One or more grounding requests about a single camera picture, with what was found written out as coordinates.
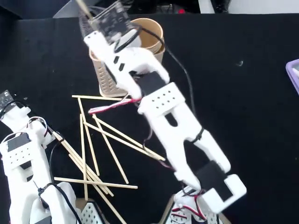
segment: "paper cup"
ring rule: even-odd
[[[139,24],[142,27],[152,31],[157,34],[161,39],[163,39],[163,29],[160,24],[154,20],[148,18],[139,18],[132,21],[133,23]],[[143,30],[139,34],[141,39],[141,47],[150,50],[153,54],[157,53],[162,44],[161,42],[155,38],[154,36],[144,32]]]
[[[97,59],[96,56],[89,50],[89,57],[93,61],[93,66],[100,86],[100,94],[104,97],[121,97],[127,94],[126,91],[116,87],[116,83],[106,71],[104,63]]]
[[[160,50],[154,54],[155,58],[162,64],[165,47],[161,46]]]

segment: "robotic arm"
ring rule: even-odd
[[[98,20],[109,18],[113,8],[118,9],[118,16],[124,14],[120,2],[116,2],[98,15],[96,21],[89,20],[94,31],[84,38],[84,42],[105,63],[117,87],[126,90],[133,99],[140,99],[138,113],[146,117],[164,146],[177,180],[196,191],[205,190],[198,198],[203,210],[221,212],[243,196],[246,187],[237,175],[226,176],[231,168],[227,157],[207,130],[201,133],[202,126],[185,103],[184,96],[175,83],[170,83],[168,72],[153,54],[140,47],[127,47],[116,53],[115,43],[108,43],[105,31],[95,26]],[[167,114],[175,118],[177,126],[168,122]],[[186,162],[185,140],[203,150],[211,161],[199,171],[200,176],[195,175]],[[194,201],[191,202],[183,192],[177,193],[175,201],[179,206],[188,204],[196,209]]]

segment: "white robotic arm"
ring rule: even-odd
[[[184,96],[174,83],[169,83],[168,72],[151,52],[138,47],[128,47],[115,53],[115,44],[108,44],[100,29],[87,35],[84,42],[105,63],[117,86],[126,90],[133,99],[140,99],[138,112],[146,117],[164,146],[167,159],[175,169],[174,174],[179,181],[183,181],[197,191],[202,189],[201,180],[191,171],[186,162],[183,145],[185,140],[193,142],[205,152],[209,160],[215,162],[212,167],[220,168],[216,172],[225,175],[230,171],[227,157],[207,130],[201,133],[202,126],[185,103]],[[134,76],[142,74],[142,77],[135,81],[132,71]],[[172,126],[165,117],[170,113],[178,123],[177,126]],[[208,184],[209,189],[205,189],[206,192],[199,197],[201,206],[210,212],[221,212],[246,193],[246,187],[237,175],[228,177],[222,175],[222,178],[222,182],[231,193],[229,198],[223,199],[211,184]],[[186,199],[187,197],[180,192],[175,197],[181,205],[189,203]]]

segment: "black cable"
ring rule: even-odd
[[[38,189],[38,196],[40,197],[41,194],[49,187],[49,186],[54,186],[60,193],[61,195],[64,197],[67,205],[69,206],[69,208],[71,209],[72,213],[74,214],[74,216],[76,217],[76,220],[78,221],[79,224],[82,224],[80,217],[78,216],[77,212],[75,211],[74,207],[72,206],[72,204],[70,203],[69,198],[67,197],[67,195],[65,194],[65,192],[56,184],[54,183],[48,183],[44,188],[39,188]]]
[[[217,224],[220,224],[219,214],[216,215],[216,219],[217,219]]]
[[[123,50],[124,48],[126,48],[130,43],[132,43],[140,34],[142,27],[138,24],[132,23],[135,28],[137,28],[136,33],[130,38],[128,39],[124,44],[122,44],[121,46],[118,46],[120,39],[116,42],[116,45],[114,47],[114,53],[119,53],[121,50]]]
[[[154,32],[142,27],[142,30],[152,36],[154,36],[155,38],[157,38],[160,43],[162,44],[162,47],[164,46],[165,50],[170,54],[170,56],[176,61],[176,63],[178,63],[178,65],[181,67],[181,69],[184,71],[185,76],[187,78],[187,82],[188,82],[188,86],[189,86],[189,94],[190,94],[190,101],[191,101],[191,110],[194,114],[195,117],[196,116],[196,110],[195,110],[195,102],[194,102],[194,94],[193,94],[193,86],[192,86],[192,82],[191,82],[191,78],[189,76],[188,71],[186,70],[186,68],[182,65],[182,63],[174,56],[174,54],[170,51],[170,49],[166,46],[166,44],[164,43],[164,41]],[[204,132],[204,128],[201,128],[201,131],[199,133],[199,136],[201,136],[201,134]]]
[[[3,117],[4,117],[5,109],[8,108],[8,107],[9,107],[11,104],[13,104],[13,103],[19,103],[19,104],[21,104],[21,105],[24,106],[24,107],[28,107],[27,104],[24,103],[23,101],[14,99],[14,100],[8,102],[8,103],[3,107],[3,109],[0,111],[0,120],[2,120]]]
[[[58,141],[54,146],[53,148],[51,149],[51,154],[50,154],[50,157],[49,157],[49,171],[50,171],[50,176],[51,176],[51,181],[52,183],[54,183],[54,176],[53,176],[53,173],[52,173],[52,157],[53,157],[53,152],[54,152],[54,149],[61,144],[61,142],[64,141],[64,137]]]

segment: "perforated metal plate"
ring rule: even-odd
[[[127,94],[126,91],[116,87],[116,83],[106,71],[101,61],[93,60],[93,66],[100,85],[100,94],[104,97],[121,97]]]
[[[88,202],[82,210],[81,222],[82,224],[105,224],[95,205],[91,202]]]

